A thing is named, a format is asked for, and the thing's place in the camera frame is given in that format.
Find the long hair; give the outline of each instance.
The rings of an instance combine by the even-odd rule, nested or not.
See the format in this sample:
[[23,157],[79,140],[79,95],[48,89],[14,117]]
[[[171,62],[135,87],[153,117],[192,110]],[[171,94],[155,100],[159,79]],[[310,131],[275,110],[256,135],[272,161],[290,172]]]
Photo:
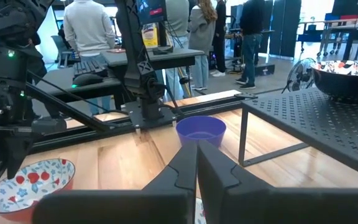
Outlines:
[[211,0],[198,0],[198,5],[201,8],[208,24],[218,18],[215,9],[212,7]]

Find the white sweater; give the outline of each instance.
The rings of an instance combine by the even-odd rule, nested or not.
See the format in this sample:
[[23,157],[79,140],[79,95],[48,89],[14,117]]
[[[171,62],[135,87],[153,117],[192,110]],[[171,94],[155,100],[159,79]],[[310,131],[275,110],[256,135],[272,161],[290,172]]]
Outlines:
[[65,9],[63,25],[67,42],[80,55],[95,55],[114,48],[115,35],[102,4],[74,0]]

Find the woman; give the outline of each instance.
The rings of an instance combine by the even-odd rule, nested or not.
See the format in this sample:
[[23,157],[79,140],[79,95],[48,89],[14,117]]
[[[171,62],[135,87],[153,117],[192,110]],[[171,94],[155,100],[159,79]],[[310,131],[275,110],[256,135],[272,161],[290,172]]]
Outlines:
[[208,88],[208,55],[215,33],[215,22],[218,18],[211,0],[199,0],[190,14],[189,49],[202,50],[203,55],[196,56],[196,63],[191,67],[194,89],[201,91]]

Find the black bowl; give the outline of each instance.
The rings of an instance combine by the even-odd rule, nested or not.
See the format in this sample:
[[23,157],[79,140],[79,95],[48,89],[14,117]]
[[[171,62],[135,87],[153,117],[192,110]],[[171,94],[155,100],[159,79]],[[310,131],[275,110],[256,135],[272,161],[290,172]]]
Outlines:
[[334,101],[358,104],[358,62],[319,62],[313,67],[314,83]]

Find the white wall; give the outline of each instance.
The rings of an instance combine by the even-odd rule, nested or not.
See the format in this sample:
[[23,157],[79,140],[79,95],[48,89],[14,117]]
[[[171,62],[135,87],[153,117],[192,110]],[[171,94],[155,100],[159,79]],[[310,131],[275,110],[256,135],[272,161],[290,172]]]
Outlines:
[[37,50],[44,56],[45,63],[54,63],[57,58],[58,50],[51,38],[51,36],[57,35],[57,32],[55,16],[53,15],[52,7],[49,7],[47,16],[38,30],[41,44],[37,46]]

